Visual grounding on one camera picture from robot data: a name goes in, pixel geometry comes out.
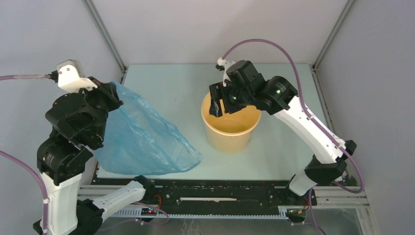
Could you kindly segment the beige plastic trash bin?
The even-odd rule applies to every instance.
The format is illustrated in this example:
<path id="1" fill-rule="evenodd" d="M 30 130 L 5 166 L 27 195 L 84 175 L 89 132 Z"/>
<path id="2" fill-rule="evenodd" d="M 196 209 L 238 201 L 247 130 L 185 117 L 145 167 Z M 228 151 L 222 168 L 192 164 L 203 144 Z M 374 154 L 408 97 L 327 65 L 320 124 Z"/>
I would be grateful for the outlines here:
<path id="1" fill-rule="evenodd" d="M 215 117 L 208 112 L 210 102 L 208 93 L 201 105 L 201 116 L 210 145 L 223 153 L 237 153 L 245 149 L 261 119 L 261 111 L 247 106 L 239 112 Z"/>

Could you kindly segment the blue plastic trash bag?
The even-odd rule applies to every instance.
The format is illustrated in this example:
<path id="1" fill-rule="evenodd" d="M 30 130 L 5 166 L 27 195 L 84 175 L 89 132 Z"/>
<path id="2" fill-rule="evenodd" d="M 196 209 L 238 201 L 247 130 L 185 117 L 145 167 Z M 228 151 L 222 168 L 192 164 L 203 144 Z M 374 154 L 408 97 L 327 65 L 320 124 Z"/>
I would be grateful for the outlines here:
<path id="1" fill-rule="evenodd" d="M 95 151 L 101 168 L 121 175 L 165 175 L 187 172 L 202 154 L 173 123 L 141 95 L 116 83 L 123 104 L 109 112 L 103 147 Z"/>

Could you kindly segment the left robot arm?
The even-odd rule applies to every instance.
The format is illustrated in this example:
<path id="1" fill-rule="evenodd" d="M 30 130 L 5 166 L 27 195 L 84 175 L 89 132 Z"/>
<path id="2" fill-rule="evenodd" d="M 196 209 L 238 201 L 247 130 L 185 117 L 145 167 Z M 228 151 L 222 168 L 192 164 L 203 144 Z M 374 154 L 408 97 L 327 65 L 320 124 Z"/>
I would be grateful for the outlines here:
<path id="1" fill-rule="evenodd" d="M 154 200 L 154 184 L 142 175 L 105 196 L 78 199 L 86 162 L 103 147 L 109 113 L 123 104 L 116 89 L 116 83 L 88 77 L 86 85 L 57 98 L 46 112 L 52 131 L 38 148 L 37 167 L 48 194 L 47 218 L 34 223 L 38 234 L 93 235 L 122 208 Z"/>

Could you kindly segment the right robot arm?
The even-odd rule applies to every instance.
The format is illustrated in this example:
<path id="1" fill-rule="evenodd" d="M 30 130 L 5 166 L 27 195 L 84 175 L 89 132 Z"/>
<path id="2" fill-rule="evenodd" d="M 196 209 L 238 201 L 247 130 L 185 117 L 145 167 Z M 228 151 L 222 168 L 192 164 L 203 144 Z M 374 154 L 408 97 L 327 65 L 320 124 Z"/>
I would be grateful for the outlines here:
<path id="1" fill-rule="evenodd" d="M 314 186 L 329 184 L 342 176 L 356 143 L 330 131 L 301 101 L 298 90 L 287 79 L 274 76 L 265 80 L 248 60 L 219 58 L 216 68 L 224 75 L 221 82 L 209 86 L 210 116 L 219 118 L 254 106 L 281 120 L 311 148 L 311 162 L 291 178 L 284 192 L 289 204 L 298 204 Z"/>

